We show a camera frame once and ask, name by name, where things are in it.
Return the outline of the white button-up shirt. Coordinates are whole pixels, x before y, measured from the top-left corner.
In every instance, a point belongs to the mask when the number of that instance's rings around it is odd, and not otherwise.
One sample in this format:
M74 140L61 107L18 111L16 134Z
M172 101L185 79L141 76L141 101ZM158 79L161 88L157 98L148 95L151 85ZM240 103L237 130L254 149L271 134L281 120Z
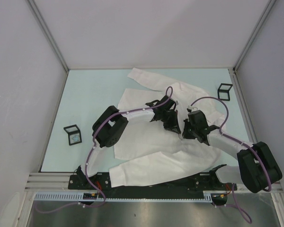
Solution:
M119 101L119 109L136 109L161 99L167 87L172 87L172 97L179 102L176 109L180 128L184 127L189 105L200 109L209 124L221 125L224 121L224 115L216 110L209 93L202 88L137 68L132 69L128 77L144 86L145 90L126 89ZM222 151L197 140L186 140L165 130L162 122L154 121L129 123L115 144L114 153L123 162L109 170L113 179L165 182L212 167Z

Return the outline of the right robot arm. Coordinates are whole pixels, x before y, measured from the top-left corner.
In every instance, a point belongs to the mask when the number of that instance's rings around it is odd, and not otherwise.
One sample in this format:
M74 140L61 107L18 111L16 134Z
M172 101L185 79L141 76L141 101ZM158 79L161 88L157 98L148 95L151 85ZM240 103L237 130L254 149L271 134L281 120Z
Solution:
M222 165L215 169L215 174L209 177L209 185L213 189L219 190L226 183L236 183L257 193L268 191L272 184L282 179L282 171L266 143L240 141L222 132L220 127L208 125L205 114L200 110L189 110L184 123L184 139L196 139L218 148L238 162L237 167Z

